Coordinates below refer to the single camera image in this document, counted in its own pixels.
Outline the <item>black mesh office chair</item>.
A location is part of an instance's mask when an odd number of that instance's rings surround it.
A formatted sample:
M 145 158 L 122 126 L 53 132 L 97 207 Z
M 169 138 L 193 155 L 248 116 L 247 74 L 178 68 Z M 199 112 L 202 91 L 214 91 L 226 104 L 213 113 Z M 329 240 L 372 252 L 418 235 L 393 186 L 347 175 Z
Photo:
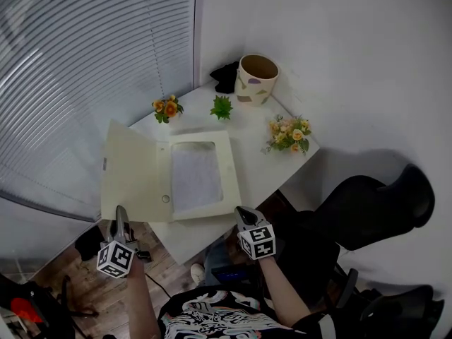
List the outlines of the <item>black mesh office chair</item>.
M 357 277 L 355 269 L 333 274 L 340 339 L 430 339 L 445 304 L 434 299 L 432 286 L 383 295 L 376 289 L 359 291 Z

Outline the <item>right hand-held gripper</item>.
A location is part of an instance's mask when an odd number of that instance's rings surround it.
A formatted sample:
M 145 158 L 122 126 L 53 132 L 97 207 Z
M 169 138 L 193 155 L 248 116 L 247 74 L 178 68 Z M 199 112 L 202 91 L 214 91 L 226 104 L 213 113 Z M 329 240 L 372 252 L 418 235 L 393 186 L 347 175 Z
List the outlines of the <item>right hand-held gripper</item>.
M 234 210 L 239 244 L 251 260 L 275 255 L 275 233 L 261 211 L 246 206 Z

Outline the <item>black cloth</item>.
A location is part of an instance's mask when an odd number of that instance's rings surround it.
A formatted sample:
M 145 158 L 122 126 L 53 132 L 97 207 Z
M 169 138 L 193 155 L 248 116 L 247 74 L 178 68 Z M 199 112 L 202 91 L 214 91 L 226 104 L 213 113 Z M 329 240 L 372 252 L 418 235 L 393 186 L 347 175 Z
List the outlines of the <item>black cloth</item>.
M 234 93 L 238 68 L 239 62 L 235 61 L 231 64 L 226 64 L 221 68 L 215 69 L 210 73 L 210 77 L 218 82 L 218 84 L 215 86 L 215 91 L 217 93 Z

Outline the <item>black device with blue screen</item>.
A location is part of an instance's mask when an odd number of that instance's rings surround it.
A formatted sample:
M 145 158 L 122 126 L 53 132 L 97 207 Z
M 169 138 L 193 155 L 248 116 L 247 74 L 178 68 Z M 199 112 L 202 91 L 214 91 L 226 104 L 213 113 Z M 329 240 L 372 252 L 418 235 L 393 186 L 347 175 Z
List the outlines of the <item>black device with blue screen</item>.
M 221 284 L 251 283 L 253 280 L 253 270 L 246 264 L 223 266 L 213 268 L 212 275 Z

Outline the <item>person's black printed shirt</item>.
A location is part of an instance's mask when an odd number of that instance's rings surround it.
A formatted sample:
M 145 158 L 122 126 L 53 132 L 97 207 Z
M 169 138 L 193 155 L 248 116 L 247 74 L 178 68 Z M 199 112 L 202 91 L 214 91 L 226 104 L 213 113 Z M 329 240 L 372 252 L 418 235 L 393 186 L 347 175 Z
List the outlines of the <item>person's black printed shirt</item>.
M 163 339 L 339 339 L 330 315 L 279 323 L 262 293 L 250 287 L 202 286 L 177 294 L 157 322 Z

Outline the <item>white paper sheet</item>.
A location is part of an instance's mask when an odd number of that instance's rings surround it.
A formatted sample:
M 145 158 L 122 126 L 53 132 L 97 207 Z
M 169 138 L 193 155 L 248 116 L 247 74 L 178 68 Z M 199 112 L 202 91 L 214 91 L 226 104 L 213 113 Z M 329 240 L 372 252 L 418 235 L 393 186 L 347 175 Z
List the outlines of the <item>white paper sheet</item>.
M 176 213 L 222 200 L 213 142 L 184 142 L 172 146 L 172 195 Z

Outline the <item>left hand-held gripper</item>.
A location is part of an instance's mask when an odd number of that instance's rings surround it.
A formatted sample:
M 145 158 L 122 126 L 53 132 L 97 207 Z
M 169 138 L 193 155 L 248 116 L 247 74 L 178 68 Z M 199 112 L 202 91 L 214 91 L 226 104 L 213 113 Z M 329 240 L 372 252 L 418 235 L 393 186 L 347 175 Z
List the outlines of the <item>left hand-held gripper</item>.
M 109 226 L 109 240 L 111 241 L 98 251 L 97 270 L 112 278 L 125 278 L 131 269 L 133 258 L 136 257 L 145 263 L 150 263 L 152 257 L 149 251 L 141 248 L 140 242 L 131 242 L 131 231 L 127 212 L 117 206 L 115 220 Z

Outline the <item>person's white shoe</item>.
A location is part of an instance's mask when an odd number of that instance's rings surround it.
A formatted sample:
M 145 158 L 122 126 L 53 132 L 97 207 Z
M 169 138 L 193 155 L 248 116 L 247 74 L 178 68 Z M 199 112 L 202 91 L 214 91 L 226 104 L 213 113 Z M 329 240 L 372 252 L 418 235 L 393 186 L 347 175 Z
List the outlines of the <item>person's white shoe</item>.
M 204 283 L 206 279 L 206 272 L 204 267 L 199 263 L 194 263 L 190 268 L 191 278 L 194 283 L 199 286 Z

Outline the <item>black bag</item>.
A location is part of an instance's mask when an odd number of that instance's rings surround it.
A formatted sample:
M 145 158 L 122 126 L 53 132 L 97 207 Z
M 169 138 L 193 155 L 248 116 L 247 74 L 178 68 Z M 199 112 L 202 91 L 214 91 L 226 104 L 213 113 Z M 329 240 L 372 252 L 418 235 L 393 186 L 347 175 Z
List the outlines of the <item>black bag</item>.
M 97 225 L 91 227 L 87 232 L 77 238 L 75 249 L 80 254 L 81 261 L 86 262 L 96 257 L 98 251 L 101 250 L 101 243 L 104 240 L 101 229 Z

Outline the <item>grey window blinds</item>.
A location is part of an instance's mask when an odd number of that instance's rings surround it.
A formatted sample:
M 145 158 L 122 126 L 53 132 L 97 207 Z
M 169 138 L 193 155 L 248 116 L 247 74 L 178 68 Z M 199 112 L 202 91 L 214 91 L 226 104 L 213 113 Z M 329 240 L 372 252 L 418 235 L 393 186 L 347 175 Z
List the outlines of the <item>grey window blinds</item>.
M 111 120 L 194 86 L 195 0 L 0 0 L 0 198 L 100 213 Z

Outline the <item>cream patterned round bin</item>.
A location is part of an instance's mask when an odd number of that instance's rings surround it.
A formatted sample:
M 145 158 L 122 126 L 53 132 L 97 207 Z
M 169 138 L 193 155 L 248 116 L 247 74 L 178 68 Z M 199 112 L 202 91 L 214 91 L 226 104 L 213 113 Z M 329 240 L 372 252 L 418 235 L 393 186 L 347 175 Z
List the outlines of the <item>cream patterned round bin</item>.
M 260 54 L 244 55 L 237 68 L 234 93 L 240 102 L 260 106 L 270 97 L 280 75 L 277 64 Z

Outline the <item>yellow flower bouquet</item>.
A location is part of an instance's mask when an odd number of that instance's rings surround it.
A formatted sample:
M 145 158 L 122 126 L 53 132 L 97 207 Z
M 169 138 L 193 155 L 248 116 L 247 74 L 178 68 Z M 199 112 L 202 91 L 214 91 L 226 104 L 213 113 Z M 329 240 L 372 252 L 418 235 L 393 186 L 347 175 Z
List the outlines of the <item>yellow flower bouquet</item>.
M 266 147 L 262 149 L 264 154 L 271 151 L 289 150 L 292 153 L 309 152 L 309 139 L 311 135 L 311 124 L 308 119 L 301 116 L 284 118 L 276 115 L 268 122 L 270 138 L 266 142 Z

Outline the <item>person's left forearm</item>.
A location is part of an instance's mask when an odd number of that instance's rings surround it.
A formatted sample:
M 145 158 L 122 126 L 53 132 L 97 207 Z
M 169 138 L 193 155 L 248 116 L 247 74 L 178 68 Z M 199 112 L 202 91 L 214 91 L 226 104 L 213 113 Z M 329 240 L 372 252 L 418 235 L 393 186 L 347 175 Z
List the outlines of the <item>person's left forearm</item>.
M 143 263 L 134 256 L 126 279 L 130 339 L 161 339 Z

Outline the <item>orange flower pot plant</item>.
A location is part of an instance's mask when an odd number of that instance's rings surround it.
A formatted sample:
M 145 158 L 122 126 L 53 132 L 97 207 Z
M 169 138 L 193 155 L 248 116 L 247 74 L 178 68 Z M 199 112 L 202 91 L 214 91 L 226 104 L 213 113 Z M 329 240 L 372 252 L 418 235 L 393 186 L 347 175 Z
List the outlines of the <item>orange flower pot plant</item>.
M 175 95 L 170 95 L 167 99 L 156 100 L 152 106 L 155 110 L 155 118 L 159 124 L 168 124 L 170 119 L 184 113 L 184 108 L 179 104 L 179 100 Z

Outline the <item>cream folder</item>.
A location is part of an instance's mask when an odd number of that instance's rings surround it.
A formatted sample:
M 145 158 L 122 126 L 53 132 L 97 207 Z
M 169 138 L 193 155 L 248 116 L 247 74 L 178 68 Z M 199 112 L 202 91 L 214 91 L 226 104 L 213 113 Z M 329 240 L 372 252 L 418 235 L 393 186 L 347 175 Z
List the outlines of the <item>cream folder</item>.
M 220 202 L 176 213 L 172 195 L 172 146 L 184 142 L 215 144 L 223 198 Z M 170 136 L 155 141 L 112 120 L 105 145 L 101 214 L 115 220 L 122 206 L 131 221 L 173 222 L 232 213 L 241 205 L 236 169 L 226 131 Z

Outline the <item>person's right forearm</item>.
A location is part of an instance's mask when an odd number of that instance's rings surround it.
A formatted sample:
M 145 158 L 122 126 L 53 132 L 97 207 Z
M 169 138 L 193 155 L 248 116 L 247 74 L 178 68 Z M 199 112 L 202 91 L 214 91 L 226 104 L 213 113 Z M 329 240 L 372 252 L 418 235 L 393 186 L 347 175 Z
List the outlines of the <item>person's right forearm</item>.
M 292 327 L 296 322 L 310 315 L 308 306 L 285 277 L 275 259 L 269 256 L 258 262 L 279 322 L 284 326 Z

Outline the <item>orange object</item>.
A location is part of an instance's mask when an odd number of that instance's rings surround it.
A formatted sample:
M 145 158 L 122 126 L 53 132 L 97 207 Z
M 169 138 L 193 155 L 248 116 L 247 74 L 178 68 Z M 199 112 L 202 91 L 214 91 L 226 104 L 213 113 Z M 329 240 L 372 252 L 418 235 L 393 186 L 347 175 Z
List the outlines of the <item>orange object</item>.
M 18 317 L 33 323 L 43 323 L 30 301 L 23 298 L 13 298 L 11 300 L 11 311 Z

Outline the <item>small green plant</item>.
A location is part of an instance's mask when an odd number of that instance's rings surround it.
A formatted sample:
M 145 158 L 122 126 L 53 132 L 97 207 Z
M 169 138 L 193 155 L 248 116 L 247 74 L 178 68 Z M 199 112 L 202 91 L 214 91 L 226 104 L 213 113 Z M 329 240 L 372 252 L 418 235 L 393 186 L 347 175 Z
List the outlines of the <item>small green plant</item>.
M 229 97 L 216 95 L 213 100 L 213 108 L 210 110 L 210 115 L 215 115 L 218 120 L 230 119 L 232 109 L 233 107 Z

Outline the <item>black office chair with headrest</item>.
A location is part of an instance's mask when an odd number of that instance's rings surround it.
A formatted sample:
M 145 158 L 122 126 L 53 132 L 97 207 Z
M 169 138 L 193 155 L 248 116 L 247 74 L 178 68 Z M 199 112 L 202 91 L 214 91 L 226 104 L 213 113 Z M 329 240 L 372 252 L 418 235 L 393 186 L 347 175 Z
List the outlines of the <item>black office chair with headrest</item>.
M 350 177 L 314 211 L 275 214 L 278 265 L 312 307 L 325 295 L 341 249 L 355 251 L 421 228 L 434 206 L 434 190 L 414 165 L 389 185 L 364 175 Z

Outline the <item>person's grey trouser leg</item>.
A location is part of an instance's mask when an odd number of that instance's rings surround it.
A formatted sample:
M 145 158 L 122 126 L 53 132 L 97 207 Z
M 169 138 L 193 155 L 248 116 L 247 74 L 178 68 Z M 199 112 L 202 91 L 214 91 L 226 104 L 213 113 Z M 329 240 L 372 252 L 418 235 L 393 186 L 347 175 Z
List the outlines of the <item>person's grey trouser leg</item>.
M 224 281 L 225 274 L 231 272 L 235 266 L 223 237 L 215 240 L 205 251 L 204 269 L 205 278 L 201 286 L 216 286 L 221 284 L 235 284 L 237 280 L 228 279 Z

